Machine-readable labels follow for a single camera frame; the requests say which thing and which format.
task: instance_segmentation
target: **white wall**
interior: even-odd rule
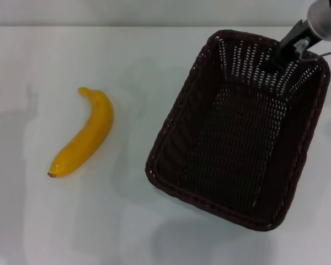
[[[313,0],[0,0],[0,25],[293,25]]]

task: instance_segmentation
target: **banana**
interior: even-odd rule
[[[89,99],[91,114],[82,130],[54,158],[48,173],[52,178],[70,174],[82,165],[104,141],[113,123],[113,106],[102,91],[81,87],[78,92]]]

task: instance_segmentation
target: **dark brown basket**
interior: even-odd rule
[[[265,72],[277,44],[232,30],[210,37],[146,164],[167,194],[258,231],[290,207],[330,80],[323,59]]]

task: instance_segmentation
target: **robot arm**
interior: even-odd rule
[[[321,40],[331,41],[331,0],[316,0],[309,7],[307,20],[299,21],[281,40],[272,68],[283,70]]]

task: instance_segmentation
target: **cable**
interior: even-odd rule
[[[313,58],[303,59],[303,53],[301,53],[300,56],[299,56],[299,60],[301,62],[313,62],[313,61],[315,61],[317,59],[320,59],[320,58],[325,57],[325,56],[328,56],[328,55],[331,55],[331,51],[330,52],[327,52],[325,54],[318,55],[318,56],[313,57]]]

